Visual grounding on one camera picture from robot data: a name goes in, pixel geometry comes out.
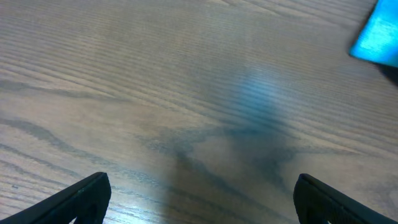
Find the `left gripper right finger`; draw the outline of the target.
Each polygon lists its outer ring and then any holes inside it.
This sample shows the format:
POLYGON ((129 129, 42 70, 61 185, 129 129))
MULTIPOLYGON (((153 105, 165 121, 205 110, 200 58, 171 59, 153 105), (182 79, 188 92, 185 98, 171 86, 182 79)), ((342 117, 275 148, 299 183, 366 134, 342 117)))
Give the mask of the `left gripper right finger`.
POLYGON ((309 174, 299 175, 293 199, 300 224, 397 224, 309 174))

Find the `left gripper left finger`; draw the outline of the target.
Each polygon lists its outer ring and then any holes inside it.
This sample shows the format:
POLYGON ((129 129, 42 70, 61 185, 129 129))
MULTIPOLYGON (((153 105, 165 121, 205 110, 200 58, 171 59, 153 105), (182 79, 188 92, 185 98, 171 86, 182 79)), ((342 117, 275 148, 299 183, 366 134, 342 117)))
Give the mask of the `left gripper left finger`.
POLYGON ((55 195, 1 220, 1 224, 102 224, 111 198, 105 172, 96 172, 55 195))

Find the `blue microfibre cloth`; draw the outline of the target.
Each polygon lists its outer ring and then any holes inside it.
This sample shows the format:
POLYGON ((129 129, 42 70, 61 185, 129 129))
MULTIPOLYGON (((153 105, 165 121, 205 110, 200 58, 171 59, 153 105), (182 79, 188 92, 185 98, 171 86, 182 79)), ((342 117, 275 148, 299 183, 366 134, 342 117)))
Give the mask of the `blue microfibre cloth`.
POLYGON ((349 54, 397 67, 397 0, 378 0, 349 54))

